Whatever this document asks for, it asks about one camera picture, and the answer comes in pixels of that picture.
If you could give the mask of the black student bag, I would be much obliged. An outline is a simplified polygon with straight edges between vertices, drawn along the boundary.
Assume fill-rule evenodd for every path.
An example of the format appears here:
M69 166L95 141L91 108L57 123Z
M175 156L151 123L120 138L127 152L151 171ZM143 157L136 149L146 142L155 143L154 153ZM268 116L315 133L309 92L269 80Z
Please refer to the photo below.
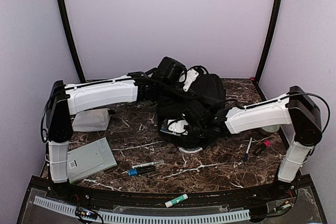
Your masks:
M226 90L218 75L204 74L197 78L184 97L162 92L157 101L156 115L159 136L177 147L204 147L229 134L225 126ZM185 120L187 135L160 132L164 120Z

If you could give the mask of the white fabric pouch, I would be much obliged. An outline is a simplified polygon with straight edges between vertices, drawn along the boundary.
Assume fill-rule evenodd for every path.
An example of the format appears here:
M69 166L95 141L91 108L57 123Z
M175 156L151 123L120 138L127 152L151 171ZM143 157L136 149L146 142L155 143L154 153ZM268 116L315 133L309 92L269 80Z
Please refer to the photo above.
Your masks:
M95 109L76 114L72 129L75 132L105 131L110 121L109 109Z

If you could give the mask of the grey notebook with barcode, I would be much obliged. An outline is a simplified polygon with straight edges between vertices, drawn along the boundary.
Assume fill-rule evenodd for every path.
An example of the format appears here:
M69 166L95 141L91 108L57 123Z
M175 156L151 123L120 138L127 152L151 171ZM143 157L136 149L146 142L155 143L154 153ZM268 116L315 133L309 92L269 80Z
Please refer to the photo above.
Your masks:
M68 152L71 184L115 166L117 161L105 137Z

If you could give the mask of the dog picture book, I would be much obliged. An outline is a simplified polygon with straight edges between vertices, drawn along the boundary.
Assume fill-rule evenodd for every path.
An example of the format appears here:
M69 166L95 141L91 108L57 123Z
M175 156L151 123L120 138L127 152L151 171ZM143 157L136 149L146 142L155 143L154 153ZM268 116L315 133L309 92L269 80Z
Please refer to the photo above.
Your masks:
M185 120L164 120L160 128L160 132L180 136L185 133L184 125L186 124Z

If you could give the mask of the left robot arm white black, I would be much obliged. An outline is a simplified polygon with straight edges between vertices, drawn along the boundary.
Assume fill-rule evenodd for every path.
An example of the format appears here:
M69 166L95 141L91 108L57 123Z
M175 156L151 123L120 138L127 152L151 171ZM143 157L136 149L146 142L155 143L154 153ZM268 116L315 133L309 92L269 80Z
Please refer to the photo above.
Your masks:
M189 92L191 84L204 74L196 67L187 69L179 61L164 57L159 66L146 72L82 84L65 85L59 80L53 84L44 107L40 136L47 145L49 177L53 183L68 182L67 152L73 134L70 117L98 107L156 101L163 91L173 97L191 100L197 95Z

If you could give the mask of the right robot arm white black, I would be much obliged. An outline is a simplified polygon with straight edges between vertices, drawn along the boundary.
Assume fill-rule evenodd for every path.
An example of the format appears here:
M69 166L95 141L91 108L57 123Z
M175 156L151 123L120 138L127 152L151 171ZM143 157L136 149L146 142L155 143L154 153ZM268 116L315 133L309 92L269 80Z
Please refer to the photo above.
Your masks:
M201 140L210 141L275 125L292 125L295 134L276 176L281 183L289 184L321 142L330 122L327 117L325 125L321 125L321 110L314 99L320 100L327 112L331 112L323 97L304 92L299 86L292 86L287 93L273 99L235 105L230 109L225 108L227 100L194 95L187 98L177 114L179 144L190 148L200 145Z

